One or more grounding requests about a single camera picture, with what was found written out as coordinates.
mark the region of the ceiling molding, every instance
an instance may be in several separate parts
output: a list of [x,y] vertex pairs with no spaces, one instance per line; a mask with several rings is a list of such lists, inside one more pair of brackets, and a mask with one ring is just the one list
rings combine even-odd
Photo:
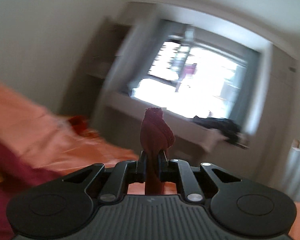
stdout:
[[270,30],[261,27],[260,25],[242,17],[234,12],[229,12],[226,8],[222,8],[220,5],[213,6],[211,4],[207,4],[201,0],[130,0],[130,1],[137,1],[137,2],[150,2],[150,3],[165,3],[171,4],[179,7],[189,8],[196,11],[200,11],[203,13],[211,14],[213,16],[219,17],[226,21],[232,22],[237,24],[241,27],[244,27],[261,37],[269,40],[278,48],[285,51],[291,57],[298,59],[299,54],[295,47],[290,43],[281,38],[279,35],[271,32]]

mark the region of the maroon blanket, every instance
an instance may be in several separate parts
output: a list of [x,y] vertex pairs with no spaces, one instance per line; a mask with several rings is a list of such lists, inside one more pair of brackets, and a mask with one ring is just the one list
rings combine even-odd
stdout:
[[0,240],[11,239],[14,234],[6,217],[7,204],[15,194],[60,177],[57,172],[33,169],[22,163],[13,152],[0,143],[0,172],[4,181],[0,183]]

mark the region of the red cloth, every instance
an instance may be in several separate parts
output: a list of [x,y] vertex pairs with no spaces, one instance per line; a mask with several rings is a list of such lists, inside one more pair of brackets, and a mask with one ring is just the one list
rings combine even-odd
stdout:
[[42,168],[33,169],[23,164],[2,143],[0,143],[0,172],[5,177],[0,183],[0,240],[8,240],[14,236],[6,217],[9,200],[25,189],[60,177],[60,174]]
[[147,154],[146,195],[162,195],[164,183],[160,182],[156,171],[158,169],[158,153],[166,151],[173,145],[173,132],[162,118],[161,108],[148,108],[141,123],[140,142]]

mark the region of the window sill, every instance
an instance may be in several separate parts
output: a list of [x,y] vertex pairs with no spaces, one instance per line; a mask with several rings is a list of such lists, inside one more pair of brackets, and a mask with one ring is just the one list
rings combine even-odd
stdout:
[[[130,98],[119,92],[112,92],[106,105],[139,121],[143,120],[146,108],[157,107],[137,98]],[[210,152],[216,143],[221,141],[220,136],[215,130],[204,128],[191,122],[189,118],[167,111],[166,109],[163,109],[163,112],[164,120],[175,136],[197,144],[207,152]],[[235,146],[243,149],[248,148],[246,145],[240,143],[237,143]]]

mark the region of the window pane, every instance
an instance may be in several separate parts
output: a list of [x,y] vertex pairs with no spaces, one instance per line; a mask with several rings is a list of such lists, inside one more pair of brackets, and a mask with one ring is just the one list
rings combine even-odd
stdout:
[[[173,49],[180,49],[178,54],[189,54],[183,68],[172,69],[178,66],[178,61],[184,60],[182,56],[175,55],[173,64],[157,64],[155,71],[151,68],[149,74],[175,80],[176,87],[146,78],[140,82],[139,88],[135,89],[135,97],[188,118],[195,115],[227,118],[237,99],[246,68],[199,47],[192,47],[188,52],[186,48],[174,43],[168,44],[165,49],[167,54],[170,52],[169,55]],[[161,58],[163,61],[164,52],[165,50],[160,51],[158,61]]]

